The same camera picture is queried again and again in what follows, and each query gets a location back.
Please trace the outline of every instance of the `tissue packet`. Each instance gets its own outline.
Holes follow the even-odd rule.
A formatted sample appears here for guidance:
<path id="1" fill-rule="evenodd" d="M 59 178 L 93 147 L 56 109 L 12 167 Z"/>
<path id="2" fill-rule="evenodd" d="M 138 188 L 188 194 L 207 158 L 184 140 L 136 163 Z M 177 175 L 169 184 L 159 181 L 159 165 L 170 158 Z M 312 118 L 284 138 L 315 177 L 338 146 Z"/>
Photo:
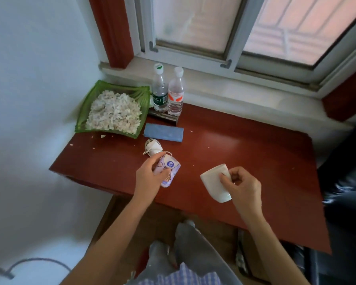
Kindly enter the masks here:
<path id="1" fill-rule="evenodd" d="M 166 188 L 170 186 L 174 176 L 177 174 L 180 167 L 181 164 L 175 158 L 173 158 L 173 156 L 165 154 L 158 161 L 157 167 L 154 169 L 153 173 L 154 175 L 157 175 L 165 169 L 171 169 L 170 175 L 161 183 L 161 186 Z"/>

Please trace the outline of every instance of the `green plastic tray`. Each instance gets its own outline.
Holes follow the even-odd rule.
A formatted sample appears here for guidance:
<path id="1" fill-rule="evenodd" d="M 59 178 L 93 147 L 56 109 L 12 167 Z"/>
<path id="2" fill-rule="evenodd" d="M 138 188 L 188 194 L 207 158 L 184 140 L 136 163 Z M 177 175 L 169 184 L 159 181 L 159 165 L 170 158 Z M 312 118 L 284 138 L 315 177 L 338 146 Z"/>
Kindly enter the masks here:
<path id="1" fill-rule="evenodd" d="M 137 128 L 135 134 L 125 133 L 119 130 L 95 130 L 95 129 L 86 129 L 86 121 L 88 119 L 88 114 L 90 113 L 91 104 L 95 99 L 105 90 L 111 90 L 115 93 L 120 94 L 128 94 L 134 100 L 136 100 L 140 104 L 141 115 L 140 115 L 140 125 Z M 126 87 L 126 86 L 118 86 L 114 84 L 107 83 L 105 81 L 99 80 L 96 82 L 95 86 L 92 87 L 90 92 L 88 92 L 85 100 L 79 111 L 79 116 L 77 120 L 77 124 L 75 126 L 76 133 L 82 132 L 94 132 L 94 131 L 102 131 L 102 132 L 110 132 L 115 134 L 125 135 L 131 138 L 137 138 L 141 132 L 141 129 L 147 119 L 147 114 L 149 110 L 149 101 L 150 101 L 150 88 L 149 86 L 142 86 L 142 87 Z"/>

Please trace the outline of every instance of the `plastic bottle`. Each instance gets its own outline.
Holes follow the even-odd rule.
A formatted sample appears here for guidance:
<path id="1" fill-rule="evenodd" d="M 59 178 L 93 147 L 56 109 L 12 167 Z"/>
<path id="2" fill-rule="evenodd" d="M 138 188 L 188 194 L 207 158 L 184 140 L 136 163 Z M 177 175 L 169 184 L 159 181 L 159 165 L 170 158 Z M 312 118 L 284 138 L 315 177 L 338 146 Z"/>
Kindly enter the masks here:
<path id="1" fill-rule="evenodd" d="M 183 68 L 175 67 L 175 78 L 169 83 L 167 98 L 167 112 L 170 115 L 179 116 L 182 112 L 183 94 L 185 93 L 185 81 L 183 80 Z"/>
<path id="2" fill-rule="evenodd" d="M 156 111 L 166 112 L 167 109 L 167 84 L 164 77 L 164 66 L 161 63 L 154 65 L 152 83 L 153 107 Z"/>

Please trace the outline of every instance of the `window sill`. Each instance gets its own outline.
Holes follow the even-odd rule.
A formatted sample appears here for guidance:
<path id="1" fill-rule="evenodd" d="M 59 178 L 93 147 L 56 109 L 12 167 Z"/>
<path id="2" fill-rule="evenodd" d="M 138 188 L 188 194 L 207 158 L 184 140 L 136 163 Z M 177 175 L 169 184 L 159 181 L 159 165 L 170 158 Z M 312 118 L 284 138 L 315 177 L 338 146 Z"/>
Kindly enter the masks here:
<path id="1" fill-rule="evenodd" d="M 114 69 L 108 63 L 101 63 L 100 68 L 115 82 L 141 86 L 152 83 L 154 63 L 135 57 L 126 69 Z M 168 79 L 174 76 L 173 70 L 174 66 L 164 64 Z M 328 118 L 321 100 L 315 98 L 190 69 L 185 69 L 184 77 L 185 103 L 305 132 L 317 151 L 327 146 L 328 137 L 333 137 L 331 143 L 339 142 L 353 128 Z"/>

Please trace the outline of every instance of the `blue sponge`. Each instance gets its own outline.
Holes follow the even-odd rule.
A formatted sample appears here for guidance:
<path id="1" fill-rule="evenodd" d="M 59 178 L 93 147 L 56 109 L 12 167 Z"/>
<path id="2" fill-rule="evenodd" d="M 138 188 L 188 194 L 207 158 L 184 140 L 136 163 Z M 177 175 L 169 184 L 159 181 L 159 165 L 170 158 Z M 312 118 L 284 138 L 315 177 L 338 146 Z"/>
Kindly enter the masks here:
<path id="1" fill-rule="evenodd" d="M 183 128 L 147 123 L 144 136 L 153 139 L 182 142 Z"/>

